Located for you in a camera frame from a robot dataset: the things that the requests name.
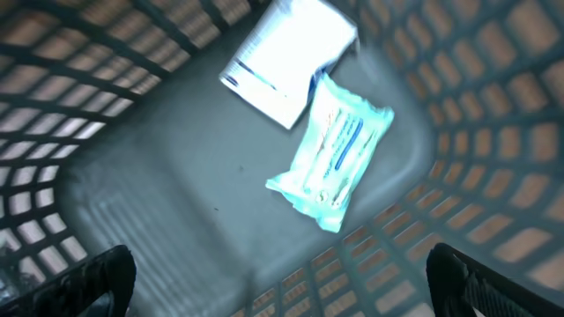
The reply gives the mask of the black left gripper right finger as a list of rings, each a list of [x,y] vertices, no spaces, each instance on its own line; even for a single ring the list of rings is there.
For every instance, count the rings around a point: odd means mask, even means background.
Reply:
[[[426,273],[436,317],[563,315],[562,306],[442,242],[431,248]]]

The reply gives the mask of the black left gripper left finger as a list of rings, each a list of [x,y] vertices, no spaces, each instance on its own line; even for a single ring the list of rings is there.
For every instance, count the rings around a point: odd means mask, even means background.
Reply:
[[[125,317],[137,266],[118,245],[21,295],[1,294],[1,316]]]

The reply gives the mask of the teal wet wipes pack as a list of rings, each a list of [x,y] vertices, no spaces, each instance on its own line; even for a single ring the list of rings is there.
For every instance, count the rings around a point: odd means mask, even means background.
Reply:
[[[340,231],[352,193],[395,113],[338,86],[324,73],[290,169],[265,183],[327,232]]]

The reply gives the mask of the white blue paper box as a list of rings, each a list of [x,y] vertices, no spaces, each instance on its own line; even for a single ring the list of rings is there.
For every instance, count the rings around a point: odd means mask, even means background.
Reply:
[[[357,26],[325,1],[275,1],[219,80],[291,129],[311,100],[321,74],[332,70],[357,37]]]

